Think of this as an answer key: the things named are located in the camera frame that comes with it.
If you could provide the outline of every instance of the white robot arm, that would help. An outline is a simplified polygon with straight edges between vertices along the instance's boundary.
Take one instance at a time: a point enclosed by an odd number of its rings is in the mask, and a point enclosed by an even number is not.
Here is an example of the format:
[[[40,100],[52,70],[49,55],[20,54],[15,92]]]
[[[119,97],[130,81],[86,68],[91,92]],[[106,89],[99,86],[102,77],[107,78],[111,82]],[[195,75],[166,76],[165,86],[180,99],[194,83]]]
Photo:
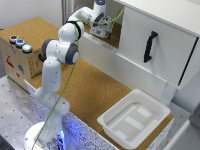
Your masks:
[[[44,42],[42,51],[46,60],[42,69],[42,87],[36,90],[34,98],[48,109],[46,118],[59,98],[56,92],[61,87],[61,63],[72,65],[79,58],[78,47],[74,43],[77,40],[74,25],[78,31],[78,39],[84,33],[83,23],[81,21],[76,22],[79,19],[92,22],[110,21],[110,18],[106,16],[105,0],[95,0],[93,10],[84,6],[78,7],[68,18],[67,23],[60,28],[58,32],[59,40],[48,39]],[[105,36],[102,31],[109,30],[110,25],[106,24],[101,27],[98,24],[90,23],[90,26],[95,31],[101,30],[99,35]],[[69,112],[69,108],[69,102],[61,98],[36,143],[42,150],[49,150],[49,143],[56,139],[63,130],[62,116]]]

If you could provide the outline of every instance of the white plastic bin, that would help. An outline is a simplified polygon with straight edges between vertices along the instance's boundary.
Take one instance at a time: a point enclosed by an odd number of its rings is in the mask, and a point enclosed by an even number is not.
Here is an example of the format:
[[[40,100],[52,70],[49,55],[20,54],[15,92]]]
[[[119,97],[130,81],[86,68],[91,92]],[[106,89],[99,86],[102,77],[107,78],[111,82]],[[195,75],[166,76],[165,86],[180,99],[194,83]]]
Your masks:
[[[105,133],[126,149],[136,149],[169,115],[170,109],[133,90],[98,118]]]

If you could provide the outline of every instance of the white drawer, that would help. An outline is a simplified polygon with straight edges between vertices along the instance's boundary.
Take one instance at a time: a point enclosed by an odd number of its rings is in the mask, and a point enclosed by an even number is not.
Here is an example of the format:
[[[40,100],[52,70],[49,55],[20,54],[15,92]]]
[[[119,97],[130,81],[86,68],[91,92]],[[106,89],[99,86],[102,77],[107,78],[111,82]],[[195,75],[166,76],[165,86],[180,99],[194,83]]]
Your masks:
[[[151,32],[158,34],[152,40],[151,60],[144,63],[144,54]],[[179,85],[197,37],[125,8],[119,53],[160,77]]]

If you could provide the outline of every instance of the round object on box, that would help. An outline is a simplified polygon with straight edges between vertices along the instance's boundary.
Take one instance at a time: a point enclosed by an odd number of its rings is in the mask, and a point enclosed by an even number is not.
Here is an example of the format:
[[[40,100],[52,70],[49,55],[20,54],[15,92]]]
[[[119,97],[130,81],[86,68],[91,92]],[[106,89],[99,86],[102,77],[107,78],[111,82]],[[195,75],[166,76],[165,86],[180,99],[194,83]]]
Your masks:
[[[18,39],[17,41],[16,41],[16,47],[17,48],[22,48],[22,46],[25,44],[25,41],[24,40],[22,40],[22,39]]]
[[[31,53],[32,52],[32,46],[25,44],[22,46],[22,52],[23,53]]]
[[[18,39],[19,38],[16,35],[11,36],[10,37],[10,44],[15,44]]]

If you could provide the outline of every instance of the black handle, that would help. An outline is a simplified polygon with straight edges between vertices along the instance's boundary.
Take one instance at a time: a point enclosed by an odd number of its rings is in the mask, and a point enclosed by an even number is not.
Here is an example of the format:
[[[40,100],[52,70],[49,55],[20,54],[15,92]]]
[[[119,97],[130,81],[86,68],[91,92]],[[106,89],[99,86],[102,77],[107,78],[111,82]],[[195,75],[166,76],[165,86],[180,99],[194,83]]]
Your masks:
[[[144,54],[144,63],[147,63],[152,58],[149,54],[151,52],[151,46],[152,46],[153,39],[157,36],[158,36],[158,33],[154,32],[154,31],[151,32],[151,35],[149,36],[149,39],[147,41],[147,46],[146,46],[146,50],[145,50],[145,54]]]
[[[39,58],[42,62],[44,62],[44,61],[46,60],[46,57],[43,57],[42,54],[39,54],[39,55],[38,55],[38,58]]]

